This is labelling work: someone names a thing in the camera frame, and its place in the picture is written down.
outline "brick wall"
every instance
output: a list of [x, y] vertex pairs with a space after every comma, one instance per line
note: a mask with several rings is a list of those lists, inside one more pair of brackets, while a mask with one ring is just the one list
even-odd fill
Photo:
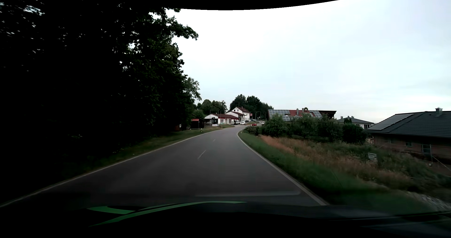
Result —
[[374, 135], [374, 144], [387, 149], [428, 154], [423, 145], [430, 145], [432, 155], [438, 159], [451, 161], [451, 141], [432, 137], [405, 135]]

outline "sky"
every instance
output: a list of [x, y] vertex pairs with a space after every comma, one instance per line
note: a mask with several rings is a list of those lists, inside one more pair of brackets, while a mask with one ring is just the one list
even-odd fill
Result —
[[274, 109], [336, 110], [378, 123], [451, 110], [451, 0], [337, 0], [290, 8], [168, 12], [202, 101], [240, 94]]

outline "sign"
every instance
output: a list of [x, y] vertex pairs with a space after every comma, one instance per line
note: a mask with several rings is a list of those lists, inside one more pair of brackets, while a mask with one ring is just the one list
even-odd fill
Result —
[[376, 154], [368, 153], [368, 159], [373, 161], [373, 162], [377, 162]]

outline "asphalt road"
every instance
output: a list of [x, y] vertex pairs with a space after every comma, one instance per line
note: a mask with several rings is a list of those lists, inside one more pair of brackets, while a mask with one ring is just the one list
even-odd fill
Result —
[[237, 136], [245, 126], [202, 134], [70, 180], [5, 209], [76, 210], [154, 206], [200, 200], [264, 201], [318, 206]]

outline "windshield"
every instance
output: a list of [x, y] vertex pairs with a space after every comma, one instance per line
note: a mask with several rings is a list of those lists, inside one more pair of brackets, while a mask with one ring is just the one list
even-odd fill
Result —
[[451, 211], [450, 0], [0, 8], [4, 211]]

